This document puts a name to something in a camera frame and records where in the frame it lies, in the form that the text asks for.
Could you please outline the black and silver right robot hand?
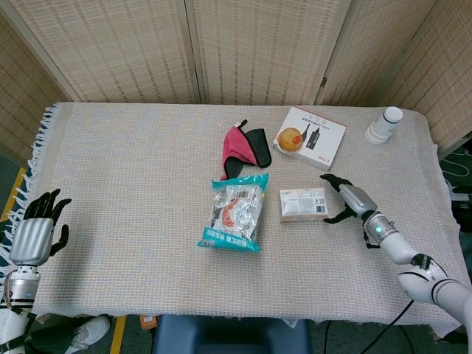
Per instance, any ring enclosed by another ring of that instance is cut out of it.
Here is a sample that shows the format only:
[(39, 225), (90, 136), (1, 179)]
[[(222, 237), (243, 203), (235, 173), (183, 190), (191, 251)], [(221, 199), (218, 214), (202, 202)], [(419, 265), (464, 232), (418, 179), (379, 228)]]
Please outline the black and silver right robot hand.
[(325, 173), (320, 178), (327, 181), (344, 201), (345, 209), (334, 218), (324, 218), (329, 224), (339, 223), (347, 218), (356, 217), (364, 219), (378, 209), (378, 205), (360, 187), (354, 186), (350, 181), (333, 174)]

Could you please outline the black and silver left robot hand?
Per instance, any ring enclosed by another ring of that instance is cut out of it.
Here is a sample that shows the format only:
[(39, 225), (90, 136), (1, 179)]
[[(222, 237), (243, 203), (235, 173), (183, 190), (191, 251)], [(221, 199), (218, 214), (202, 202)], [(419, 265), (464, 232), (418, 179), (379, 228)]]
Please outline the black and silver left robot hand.
[(65, 248), (69, 241), (69, 226), (62, 225), (58, 242), (52, 243), (55, 227), (70, 198), (56, 201), (60, 189), (45, 192), (32, 201), (14, 233), (10, 260), (16, 266), (42, 266), (50, 257)]

